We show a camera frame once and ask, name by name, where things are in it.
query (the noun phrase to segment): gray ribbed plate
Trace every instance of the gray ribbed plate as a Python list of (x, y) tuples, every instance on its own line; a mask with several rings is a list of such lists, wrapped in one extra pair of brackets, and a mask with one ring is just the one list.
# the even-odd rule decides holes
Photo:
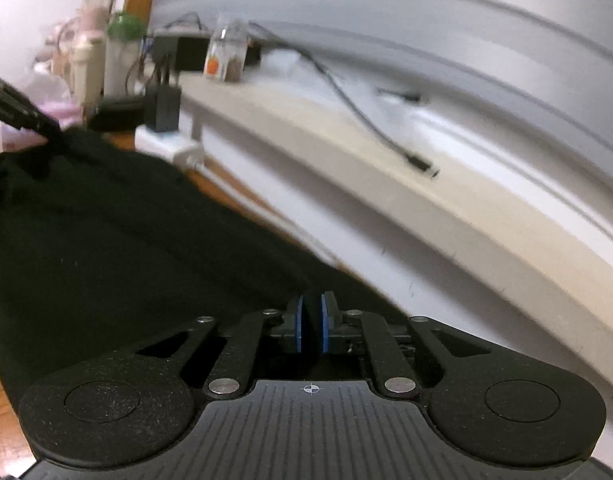
[(210, 403), (172, 449), (137, 465), (80, 471), (40, 462), (24, 480), (495, 480), (610, 478), (592, 463), (508, 470), (448, 446), (411, 402), (364, 381), (258, 381)]

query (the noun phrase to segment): clear jar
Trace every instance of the clear jar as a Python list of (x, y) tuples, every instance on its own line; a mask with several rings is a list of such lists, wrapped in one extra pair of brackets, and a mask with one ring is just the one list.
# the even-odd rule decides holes
[(218, 26), (206, 51), (204, 75), (228, 83), (242, 78), (249, 40), (249, 23), (233, 16), (218, 16)]

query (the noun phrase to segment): white cable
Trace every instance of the white cable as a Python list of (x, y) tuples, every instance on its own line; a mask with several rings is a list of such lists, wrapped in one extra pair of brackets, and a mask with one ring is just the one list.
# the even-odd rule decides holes
[(299, 227), (255, 203), (253, 200), (240, 193), (237, 189), (231, 186), (231, 184), (222, 179), (216, 173), (213, 173), (213, 171), (203, 164), (194, 164), (192, 168), (210, 180), (213, 184), (218, 186), (219, 189), (224, 191), (239, 205), (249, 210), (251, 213), (254, 213), (256, 216), (266, 220), (269, 222), (269, 224), (274, 225), (287, 235), (295, 238), (298, 242), (304, 245), (304, 247), (308, 248), (312, 253), (314, 253), (320, 261), (330, 265), (331, 267), (338, 266), (339, 261), (335, 256), (333, 256), (333, 254), (331, 254), (331, 251), (324, 247), (318, 240), (315, 240), (315, 238), (309, 235), (307, 232), (302, 231), (302, 229)]

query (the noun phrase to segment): silver screw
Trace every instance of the silver screw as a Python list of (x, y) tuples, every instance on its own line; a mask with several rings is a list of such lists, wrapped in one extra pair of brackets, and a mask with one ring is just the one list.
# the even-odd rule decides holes
[(385, 381), (385, 388), (394, 394), (407, 394), (415, 389), (415, 381), (406, 377), (391, 377)]
[(222, 379), (215, 379), (208, 384), (208, 389), (218, 395), (233, 394), (237, 392), (237, 389), (239, 387), (239, 382), (237, 382), (235, 379), (230, 379), (228, 377)]

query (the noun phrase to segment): black cloth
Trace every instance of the black cloth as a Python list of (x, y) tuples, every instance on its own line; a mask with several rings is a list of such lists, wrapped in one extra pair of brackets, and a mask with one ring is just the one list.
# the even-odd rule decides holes
[(196, 316), (233, 324), (333, 290), (402, 322), (370, 288), (93, 132), (0, 155), (0, 377), (14, 408), (59, 368)]

